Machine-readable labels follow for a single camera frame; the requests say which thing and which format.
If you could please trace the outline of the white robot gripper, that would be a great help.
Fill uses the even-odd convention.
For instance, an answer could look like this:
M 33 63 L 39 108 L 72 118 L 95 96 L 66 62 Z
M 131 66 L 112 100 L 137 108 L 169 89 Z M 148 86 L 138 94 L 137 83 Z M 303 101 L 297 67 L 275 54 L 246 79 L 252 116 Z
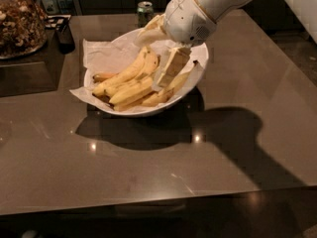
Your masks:
M 154 16 L 137 34 L 137 47 L 149 46 L 167 36 L 176 43 L 200 46 L 215 32 L 217 24 L 204 11 L 197 0 L 171 0 L 164 14 Z M 174 47 L 161 56 L 155 84 L 167 87 L 182 71 L 190 59 L 191 49 Z

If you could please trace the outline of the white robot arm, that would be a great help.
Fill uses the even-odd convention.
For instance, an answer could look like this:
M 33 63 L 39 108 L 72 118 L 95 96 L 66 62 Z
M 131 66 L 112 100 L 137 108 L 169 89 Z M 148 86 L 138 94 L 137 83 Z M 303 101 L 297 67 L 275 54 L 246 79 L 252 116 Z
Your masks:
M 257 0 L 170 0 L 164 12 L 138 33 L 139 47 L 172 40 L 181 47 L 205 43 L 217 24 L 231 11 L 249 7 Z M 317 42 L 317 0 L 283 0 L 309 36 Z

